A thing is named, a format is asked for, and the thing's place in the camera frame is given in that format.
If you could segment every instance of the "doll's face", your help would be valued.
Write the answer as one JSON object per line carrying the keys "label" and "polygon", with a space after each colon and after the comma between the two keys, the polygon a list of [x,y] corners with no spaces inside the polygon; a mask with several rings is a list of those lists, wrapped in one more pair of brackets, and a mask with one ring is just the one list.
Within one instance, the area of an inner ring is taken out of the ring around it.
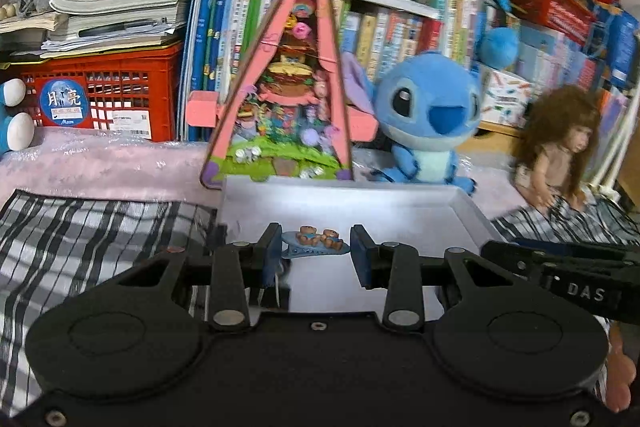
{"label": "doll's face", "polygon": [[577,154],[587,149],[590,139],[591,129],[583,126],[575,126],[571,127],[564,145],[572,153]]}

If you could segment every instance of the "plush toy nose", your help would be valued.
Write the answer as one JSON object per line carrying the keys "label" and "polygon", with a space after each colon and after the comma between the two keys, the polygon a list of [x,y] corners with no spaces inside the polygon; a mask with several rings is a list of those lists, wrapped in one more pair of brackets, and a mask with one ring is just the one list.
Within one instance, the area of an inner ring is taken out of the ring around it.
{"label": "plush toy nose", "polygon": [[456,130],[465,120],[464,107],[431,107],[429,123],[438,134],[447,135]]}

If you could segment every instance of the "blue round sticker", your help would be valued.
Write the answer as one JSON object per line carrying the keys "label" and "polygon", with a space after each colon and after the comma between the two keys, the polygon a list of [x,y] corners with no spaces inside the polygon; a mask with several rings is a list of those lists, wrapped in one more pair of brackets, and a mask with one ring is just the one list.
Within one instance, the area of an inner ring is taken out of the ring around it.
{"label": "blue round sticker", "polygon": [[54,124],[73,127],[89,115],[89,102],[80,84],[69,78],[57,78],[42,88],[40,110]]}

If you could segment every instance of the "red plastic basket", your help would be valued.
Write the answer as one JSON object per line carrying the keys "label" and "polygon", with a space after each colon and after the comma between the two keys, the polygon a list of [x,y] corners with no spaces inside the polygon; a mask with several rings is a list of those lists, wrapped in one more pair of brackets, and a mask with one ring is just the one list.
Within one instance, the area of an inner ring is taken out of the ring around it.
{"label": "red plastic basket", "polygon": [[25,82],[21,110],[37,126],[122,130],[152,141],[173,140],[181,51],[178,42],[154,50],[13,64],[1,78]]}

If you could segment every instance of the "red crate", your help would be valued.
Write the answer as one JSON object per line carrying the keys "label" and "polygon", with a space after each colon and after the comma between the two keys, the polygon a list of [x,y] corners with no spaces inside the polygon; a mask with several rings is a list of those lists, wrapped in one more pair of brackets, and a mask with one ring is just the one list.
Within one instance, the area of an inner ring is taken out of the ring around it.
{"label": "red crate", "polygon": [[18,77],[25,82],[21,110],[37,126],[128,130],[167,141],[175,139],[181,51],[178,42],[154,50],[12,64],[1,74],[3,81]]}
{"label": "red crate", "polygon": [[577,0],[511,0],[511,4],[521,19],[562,32],[581,46],[595,20]]}

